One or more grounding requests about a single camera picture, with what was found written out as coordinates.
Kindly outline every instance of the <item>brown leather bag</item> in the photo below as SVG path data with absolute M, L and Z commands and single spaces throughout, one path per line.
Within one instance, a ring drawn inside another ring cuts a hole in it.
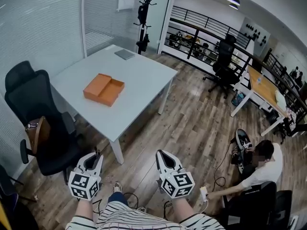
M 49 139 L 50 124 L 42 116 L 30 121 L 25 127 L 25 131 L 29 137 L 32 152 L 36 154 L 38 145 Z

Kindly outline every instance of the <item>window blinds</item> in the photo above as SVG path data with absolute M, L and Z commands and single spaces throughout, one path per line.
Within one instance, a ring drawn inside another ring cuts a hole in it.
M 0 0 L 0 163 L 9 175 L 22 162 L 24 127 L 6 105 L 6 73 L 21 61 L 50 77 L 83 58 L 81 0 Z
M 84 0 L 84 25 L 87 55 L 111 44 L 136 51 L 140 27 L 138 8 L 117 11 L 118 0 Z

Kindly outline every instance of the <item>black hair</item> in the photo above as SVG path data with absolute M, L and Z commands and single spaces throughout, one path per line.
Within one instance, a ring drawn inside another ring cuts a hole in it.
M 270 140 L 261 141 L 256 147 L 259 156 L 264 156 L 265 159 L 271 159 L 274 153 L 274 146 Z

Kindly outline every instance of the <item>hand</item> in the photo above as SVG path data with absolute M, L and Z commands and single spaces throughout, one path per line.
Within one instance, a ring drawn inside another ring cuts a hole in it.
M 207 199 L 208 200 L 213 200 L 213 199 L 216 199 L 218 197 L 217 193 L 216 192 L 212 192 L 212 193 L 208 193 L 207 194 Z
M 254 148 L 254 147 L 251 147 L 251 148 L 247 148 L 247 149 L 245 150 L 245 152 L 249 152 L 249 151 L 254 152 L 254 151 L 255 151 L 255 148 Z

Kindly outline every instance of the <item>wooden floor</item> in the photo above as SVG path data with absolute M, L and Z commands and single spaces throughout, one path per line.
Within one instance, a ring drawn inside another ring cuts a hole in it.
M 77 117 L 79 132 L 87 137 L 92 147 L 98 144 L 98 149 L 105 157 L 103 186 L 96 198 L 102 199 L 103 207 L 111 195 L 112 184 L 121 181 L 124 192 L 137 195 L 139 206 L 145 206 L 149 213 L 163 217 L 163 205 L 168 197 L 159 192 L 156 182 L 159 173 L 155 163 L 157 149 L 163 149 L 178 156 L 185 168 L 192 173 L 196 186 L 189 201 L 198 211 L 205 207 L 201 202 L 199 188 L 205 185 L 208 191 L 212 190 L 213 173 L 225 156 L 235 130 L 242 128 L 247 131 L 256 145 L 263 139 L 260 131 L 268 127 L 268 123 L 263 118 L 264 112 L 250 102 L 232 118 L 230 113 L 234 110 L 231 104 L 233 92 L 230 92 L 226 100 L 219 89 L 208 93 L 207 90 L 213 83 L 203 81 L 204 74 L 199 70 L 166 55 L 154 55 L 152 58 L 177 70 L 178 74 L 173 81 L 163 114 L 157 113 L 161 101 L 158 96 L 121 137 L 125 159 L 123 165 L 116 162 L 108 141 L 85 120 Z M 272 132 L 265 138 L 278 143 L 281 141 Z M 302 151 L 306 143 L 307 137 L 303 135 L 286 138 L 281 145 L 284 164 L 278 189 L 293 191 L 293 213 L 307 207 L 307 150 Z M 231 151 L 216 174 L 217 177 L 226 178 L 225 186 L 232 184 L 237 177 L 237 168 L 230 164 L 230 158 Z M 24 203 L 32 211 L 40 228 L 64 229 L 74 215 L 77 200 L 64 184 L 62 174 L 42 176 L 33 160 L 20 180 L 25 182 L 24 187 L 18 186 L 22 196 L 38 197 L 36 204 Z M 135 202 L 135 198 L 131 196 L 130 206 L 133 207 Z M 220 208 L 220 200 L 211 201 L 206 213 L 214 215 Z M 174 219 L 171 207 L 167 208 L 167 215 Z

